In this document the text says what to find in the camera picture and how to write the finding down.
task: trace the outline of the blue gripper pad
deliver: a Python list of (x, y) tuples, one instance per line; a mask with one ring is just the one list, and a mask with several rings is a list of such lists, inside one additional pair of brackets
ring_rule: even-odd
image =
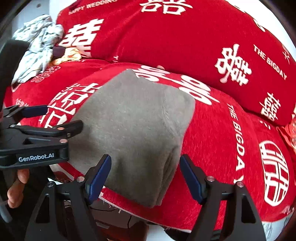
[(180, 157), (180, 168), (190, 190), (192, 198), (196, 200), (199, 204), (201, 204), (204, 201), (204, 198), (202, 196), (202, 185), (191, 169), (187, 159), (191, 161), (187, 155), (182, 155)]
[(104, 154), (97, 166), (94, 168), (91, 176), (85, 182), (85, 190), (90, 204), (99, 198), (101, 190), (111, 170), (111, 166), (111, 157)]
[(48, 110), (47, 105), (25, 107), (22, 110), (22, 115), (25, 118), (31, 118), (31, 117), (46, 115), (47, 110)]

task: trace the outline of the metal rivet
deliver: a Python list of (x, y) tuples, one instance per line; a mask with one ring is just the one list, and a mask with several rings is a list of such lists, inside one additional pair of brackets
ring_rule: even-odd
[(84, 181), (84, 177), (78, 177), (76, 180), (77, 180), (77, 182), (81, 183)]
[(215, 181), (215, 178), (213, 176), (207, 176), (207, 180), (209, 182), (213, 182), (213, 181)]
[(238, 185), (240, 188), (244, 187), (244, 184), (243, 184), (242, 182), (237, 182), (237, 185)]
[(61, 139), (61, 140), (60, 140), (60, 143), (67, 143), (67, 142), (68, 142), (67, 139)]
[(52, 188), (52, 187), (54, 186), (54, 182), (49, 182), (49, 183), (47, 183), (47, 186), (48, 186), (49, 188)]

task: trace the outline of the human hand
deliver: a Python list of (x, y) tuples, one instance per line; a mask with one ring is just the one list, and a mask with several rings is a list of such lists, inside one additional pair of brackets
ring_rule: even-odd
[(24, 198), (23, 190), (29, 179), (29, 169), (17, 170), (17, 179), (7, 192), (8, 205), (10, 208), (17, 208)]

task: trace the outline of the red pillow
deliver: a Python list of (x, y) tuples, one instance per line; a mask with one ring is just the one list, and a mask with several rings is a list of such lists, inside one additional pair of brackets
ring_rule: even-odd
[(61, 11), (60, 45), (111, 63), (183, 73), (286, 125), (296, 103), (296, 63), (268, 30), (225, 0), (81, 0)]
[(295, 199), (295, 172), (293, 160), (277, 129), (260, 117), (249, 114), (259, 142), (264, 168), (265, 195), (262, 210), (272, 208), (265, 221), (280, 219), (291, 212)]
[(277, 130), (289, 150), (296, 173), (296, 119), (286, 126), (277, 127)]
[[(8, 90), (4, 104), (11, 106), (48, 105), (57, 92), (72, 83), (94, 73), (104, 67), (108, 62), (98, 59), (82, 59), (69, 61), (47, 70), (32, 78), (30, 81), (19, 84), (12, 93)], [(23, 125), (36, 125), (37, 118), (23, 119)]]
[[(182, 153), (189, 154), (194, 163), (207, 175), (213, 175), (221, 182), (243, 181), (263, 221), (276, 221), (287, 215), (281, 213), (281, 207), (291, 205), (291, 195), (295, 195), (293, 187), (289, 187), (280, 208), (265, 204), (265, 183), (259, 143), (254, 124), (248, 114), (232, 97), (186, 75), (139, 64), (106, 65), (102, 70), (71, 83), (55, 95), (49, 104), (49, 112), (40, 118), (38, 126), (50, 127), (70, 121), (88, 97), (126, 69), (133, 69), (137, 76), (174, 86), (193, 96), (196, 99), (195, 113), (184, 137)], [(64, 172), (71, 179), (82, 175), (71, 166), (71, 161), (57, 164), (54, 168), (58, 172)], [(292, 181), (293, 170), (289, 175)], [(102, 190), (100, 198), (144, 219), (181, 230), (192, 229), (201, 208), (192, 199), (179, 168), (161, 206), (145, 208), (108, 188)], [(225, 203), (222, 203), (216, 229), (222, 227), (224, 212)]]

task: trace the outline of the gray towel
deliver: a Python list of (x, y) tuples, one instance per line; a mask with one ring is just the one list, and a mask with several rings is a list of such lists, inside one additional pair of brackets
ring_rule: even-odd
[(74, 116), (85, 128), (69, 139), (70, 163), (85, 174), (109, 154), (112, 169), (106, 187), (146, 207), (160, 205), (194, 109), (195, 100), (187, 93), (126, 70)]

